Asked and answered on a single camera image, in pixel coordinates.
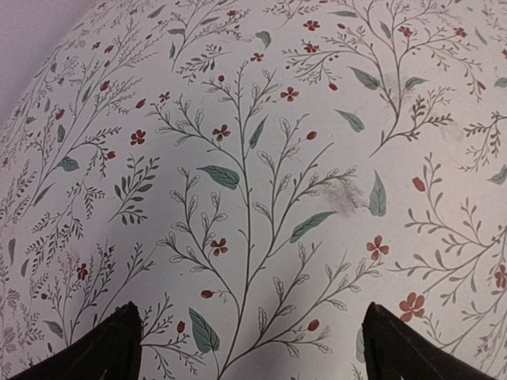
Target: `wallpaper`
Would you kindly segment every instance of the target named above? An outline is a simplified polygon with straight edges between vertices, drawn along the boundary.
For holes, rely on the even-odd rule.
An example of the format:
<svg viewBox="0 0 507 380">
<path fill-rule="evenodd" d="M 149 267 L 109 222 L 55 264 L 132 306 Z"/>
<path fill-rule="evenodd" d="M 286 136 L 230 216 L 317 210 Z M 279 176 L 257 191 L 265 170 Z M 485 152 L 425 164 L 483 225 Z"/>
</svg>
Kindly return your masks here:
<svg viewBox="0 0 507 380">
<path fill-rule="evenodd" d="M 2 379 L 133 301 L 143 380 L 366 380 L 371 301 L 507 378 L 507 2 L 99 2 L 0 129 Z"/>
</svg>

